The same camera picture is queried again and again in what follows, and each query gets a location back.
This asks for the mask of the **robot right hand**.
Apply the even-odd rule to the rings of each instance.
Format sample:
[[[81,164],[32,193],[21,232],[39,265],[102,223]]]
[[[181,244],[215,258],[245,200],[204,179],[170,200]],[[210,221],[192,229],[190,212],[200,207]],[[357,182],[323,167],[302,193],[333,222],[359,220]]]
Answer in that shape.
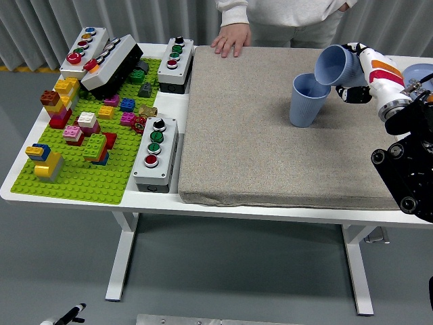
[[[412,102],[410,96],[403,93],[403,76],[394,61],[362,43],[347,43],[343,48],[358,56],[367,82],[360,87],[337,86],[337,94],[344,102],[365,104],[375,98],[379,109],[404,107]]]

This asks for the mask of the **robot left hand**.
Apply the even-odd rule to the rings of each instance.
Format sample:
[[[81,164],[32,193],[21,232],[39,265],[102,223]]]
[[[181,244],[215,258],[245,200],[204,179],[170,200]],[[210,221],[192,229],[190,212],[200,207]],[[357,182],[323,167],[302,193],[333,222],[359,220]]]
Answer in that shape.
[[[71,310],[69,310],[65,315],[61,317],[48,318],[41,322],[41,325],[67,325],[71,322],[77,324],[85,323],[84,318],[78,317],[78,314],[86,308],[86,303],[80,303],[75,305]]]

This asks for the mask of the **person's right hand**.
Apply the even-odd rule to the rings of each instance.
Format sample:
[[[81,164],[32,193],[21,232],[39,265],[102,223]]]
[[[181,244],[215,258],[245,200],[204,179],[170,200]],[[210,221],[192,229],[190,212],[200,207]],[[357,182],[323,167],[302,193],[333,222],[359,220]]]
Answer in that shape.
[[[238,58],[244,47],[251,46],[252,33],[249,24],[235,23],[222,26],[219,35],[213,40],[210,47],[214,53],[222,58],[227,58],[229,54]]]

